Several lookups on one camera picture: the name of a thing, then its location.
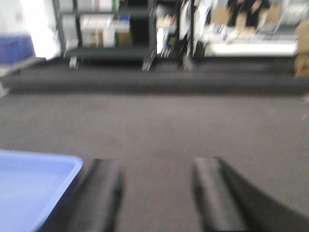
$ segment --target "merchandise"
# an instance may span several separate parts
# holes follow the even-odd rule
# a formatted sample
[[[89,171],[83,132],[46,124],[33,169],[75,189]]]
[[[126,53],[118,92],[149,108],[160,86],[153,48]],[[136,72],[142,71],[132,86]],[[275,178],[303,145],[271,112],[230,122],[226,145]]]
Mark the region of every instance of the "merchandise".
[[[295,77],[309,77],[309,53],[296,56]]]
[[[281,15],[281,4],[275,3],[268,10],[266,23],[278,23]]]
[[[297,29],[298,52],[309,53],[309,21],[301,23]]]
[[[229,20],[229,12],[225,7],[217,7],[214,10],[214,23],[227,24]]]

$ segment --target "shelf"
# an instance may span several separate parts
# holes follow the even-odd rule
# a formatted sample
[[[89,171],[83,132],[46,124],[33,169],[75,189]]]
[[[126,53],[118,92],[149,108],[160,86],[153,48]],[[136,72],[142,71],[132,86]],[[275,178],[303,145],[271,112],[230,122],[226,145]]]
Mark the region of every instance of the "shelf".
[[[113,47],[113,48],[99,48],[99,47],[83,47],[68,50],[65,57],[77,58],[110,58],[110,59],[138,59],[144,58],[149,54],[149,46],[139,47]]]
[[[62,15],[130,15],[131,17],[148,18],[150,11],[147,7],[125,7],[118,11],[60,11]]]

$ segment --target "blue bin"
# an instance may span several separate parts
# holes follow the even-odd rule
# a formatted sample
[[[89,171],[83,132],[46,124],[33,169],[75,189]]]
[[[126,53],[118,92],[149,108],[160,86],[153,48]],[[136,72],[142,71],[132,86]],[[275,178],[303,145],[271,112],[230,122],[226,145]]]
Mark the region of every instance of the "blue bin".
[[[75,156],[0,150],[0,232],[35,232],[83,161]]]
[[[0,64],[15,64],[34,54],[29,34],[0,35]]]

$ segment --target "cardboard box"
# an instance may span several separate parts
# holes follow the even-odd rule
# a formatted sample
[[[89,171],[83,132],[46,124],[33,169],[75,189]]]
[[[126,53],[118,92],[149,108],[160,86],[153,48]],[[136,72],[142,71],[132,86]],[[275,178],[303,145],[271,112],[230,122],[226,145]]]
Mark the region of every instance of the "cardboard box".
[[[116,46],[132,46],[132,37],[130,32],[116,33]]]
[[[115,31],[104,30],[100,32],[91,33],[91,45],[92,46],[103,46],[103,47],[114,47],[115,45]]]
[[[297,29],[298,52],[309,53],[309,21],[301,23]]]
[[[268,10],[266,23],[278,23],[281,17],[281,4],[275,3]]]
[[[243,31],[246,27],[247,23],[247,13],[239,13],[239,15],[236,18],[236,25],[235,29],[237,31]]]
[[[295,77],[309,78],[309,53],[297,54],[295,58]]]
[[[217,7],[214,10],[213,22],[220,24],[227,24],[230,18],[230,14],[226,7]]]

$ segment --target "box on shelf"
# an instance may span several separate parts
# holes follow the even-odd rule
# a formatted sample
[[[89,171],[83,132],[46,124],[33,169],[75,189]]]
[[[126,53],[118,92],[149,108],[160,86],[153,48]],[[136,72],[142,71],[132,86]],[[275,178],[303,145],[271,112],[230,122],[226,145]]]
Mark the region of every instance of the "box on shelf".
[[[309,21],[301,23],[297,29],[298,52],[309,53]]]
[[[309,21],[297,27],[298,54],[295,58],[295,77],[309,77]]]
[[[115,46],[115,30],[94,31],[91,33],[91,45],[114,47]]]
[[[34,55],[29,34],[0,35],[0,64],[15,64]]]
[[[247,14],[239,13],[239,15],[236,18],[235,29],[238,31],[242,31],[246,27],[246,23],[247,23]]]
[[[132,46],[130,32],[116,32],[116,46]]]
[[[295,77],[309,78],[309,52],[299,53],[295,58]]]
[[[281,16],[281,4],[274,3],[268,10],[266,23],[278,23]]]
[[[214,23],[227,24],[228,20],[229,20],[229,12],[227,8],[217,7],[214,10],[214,17],[213,17]]]

